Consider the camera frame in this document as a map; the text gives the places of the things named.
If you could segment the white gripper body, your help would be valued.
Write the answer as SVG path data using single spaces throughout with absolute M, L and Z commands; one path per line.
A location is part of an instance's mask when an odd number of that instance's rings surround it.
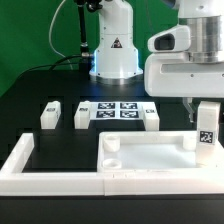
M 224 63 L 191 63 L 184 52 L 154 53 L 145 63 L 144 85 L 155 97 L 224 98 Z

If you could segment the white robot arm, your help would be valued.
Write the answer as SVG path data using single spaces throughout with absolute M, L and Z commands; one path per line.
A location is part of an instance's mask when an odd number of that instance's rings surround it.
M 224 0 L 162 0 L 178 11 L 178 24 L 153 35 L 151 55 L 139 67 L 133 45 L 133 10 L 125 0 L 94 0 L 100 43 L 94 52 L 92 80 L 122 85 L 143 77 L 154 97 L 224 98 Z

